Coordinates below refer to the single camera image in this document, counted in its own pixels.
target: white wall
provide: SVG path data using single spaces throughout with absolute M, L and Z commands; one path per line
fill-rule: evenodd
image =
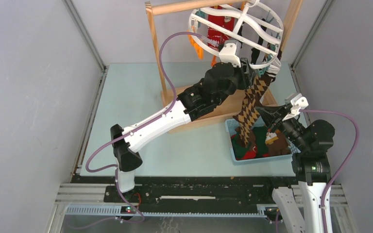
M 336 1 L 297 72 L 309 108 L 345 112 L 359 123 L 359 145 L 338 182 L 359 232 L 373 232 L 373 1 Z M 351 148 L 354 128 L 337 116 L 312 116 L 336 128 L 328 154 L 335 172 Z
M 183 0 L 151 0 L 160 5 Z M 81 18 L 87 27 L 103 61 L 110 63 L 156 62 L 151 32 L 145 12 L 145 0 L 74 0 Z M 285 18 L 290 0 L 263 0 L 282 20 Z M 304 0 L 293 32 L 282 60 L 291 63 L 308 34 L 325 0 Z M 266 17 L 265 11 L 259 11 Z M 186 31 L 190 11 L 156 16 L 155 25 L 160 44 L 171 34 Z M 250 27 L 244 27 L 243 35 L 258 41 Z M 250 57 L 250 47 L 244 45 L 241 56 Z M 212 55 L 205 53 L 204 60 L 211 61 Z M 179 36 L 168 43 L 164 62 L 199 61 L 187 36 Z
M 45 230 L 100 73 L 61 0 L 0 0 L 0 233 Z

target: blue bin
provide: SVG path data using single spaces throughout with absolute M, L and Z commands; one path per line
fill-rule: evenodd
M 264 126 L 265 123 L 262 120 L 262 118 L 258 118 L 258 120 L 255 122 L 254 127 L 262 127 Z M 232 148 L 232 142 L 231 142 L 231 137 L 237 132 L 235 132 L 235 129 L 239 127 L 238 121 L 235 119 L 228 119 L 225 121 L 225 129 L 226 132 L 228 133 L 228 142 L 229 142 L 229 147 L 231 150 L 231 156 L 232 156 L 232 162 L 235 165 L 242 165 L 242 164 L 252 164 L 252 163 L 262 163 L 262 162 L 271 162 L 271 161 L 277 161 L 277 160 L 283 160 L 283 159 L 288 159 L 292 157 L 292 154 L 294 153 L 299 153 L 300 151 L 298 148 L 294 146 L 290 141 L 288 141 L 289 148 L 291 149 L 292 154 L 284 154 L 280 156 L 274 156 L 274 157 L 266 157 L 266 158 L 255 158 L 255 159 L 246 159 L 246 160 L 236 160 L 235 154 L 234 154 L 234 149 Z

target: wooden rod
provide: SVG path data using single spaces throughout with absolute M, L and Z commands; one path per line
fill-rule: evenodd
M 288 39 L 291 36 L 292 28 L 294 27 L 295 21 L 300 12 L 301 6 L 304 0 L 291 0 L 287 10 L 287 14 L 284 19 L 284 35 L 282 36 L 281 47 L 280 49 L 284 51 L 285 46 L 287 45 Z
M 277 102 L 274 98 L 274 95 L 272 95 L 270 89 L 268 88 L 264 93 L 264 100 L 262 101 L 262 105 L 276 105 Z
M 202 7 L 218 6 L 222 4 L 229 4 L 235 2 L 241 2 L 242 0 L 191 0 L 177 3 L 169 3 L 164 5 L 158 5 L 152 7 L 152 13 L 154 16 L 175 13 L 180 11 L 187 11 L 198 9 Z
M 156 36 L 155 22 L 153 20 L 153 8 L 152 8 L 151 3 L 149 1 L 145 3 L 145 8 L 146 8 L 146 11 L 147 11 L 149 28 L 151 30 L 153 50 L 155 51 L 156 64 L 158 65 L 159 78 L 161 79 L 162 91 L 164 92 L 164 98 L 166 100 L 166 99 L 168 99 L 167 84 L 165 83 L 164 73 L 162 72 L 161 66 L 159 64 L 158 37 Z

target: floor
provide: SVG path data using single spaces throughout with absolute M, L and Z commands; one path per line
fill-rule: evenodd
M 71 226 L 84 226 L 104 217 L 73 216 Z M 279 233 L 286 233 L 283 223 Z M 142 224 L 120 224 L 106 221 L 84 230 L 73 230 L 64 224 L 63 233 L 274 233 L 275 225 L 264 218 L 223 218 L 223 217 L 148 217 Z
M 168 63 L 164 68 L 176 87 L 196 83 L 210 68 L 206 62 Z M 283 64 L 270 90 L 278 104 L 296 92 L 287 64 Z M 161 84 L 156 64 L 112 64 L 88 142 L 85 164 L 98 147 L 111 140 L 110 127 L 125 127 L 162 108 Z M 300 122 L 305 124 L 302 116 Z M 144 163 L 137 176 L 294 176 L 291 158 L 257 164 L 232 164 L 229 136 L 223 123 L 179 133 L 166 133 L 141 149 Z M 115 163 L 112 147 L 101 151 L 91 168 Z M 113 168 L 82 176 L 113 176 Z

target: brown argyle sock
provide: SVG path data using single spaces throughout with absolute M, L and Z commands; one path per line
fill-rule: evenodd
M 240 134 L 237 142 L 242 147 L 248 146 L 251 128 L 259 118 L 259 113 L 255 110 L 255 106 L 261 105 L 260 99 L 267 91 L 273 78 L 275 79 L 275 74 L 268 72 L 265 72 L 261 78 L 256 76 L 253 86 L 245 90 L 241 112 L 233 116 L 240 125 Z

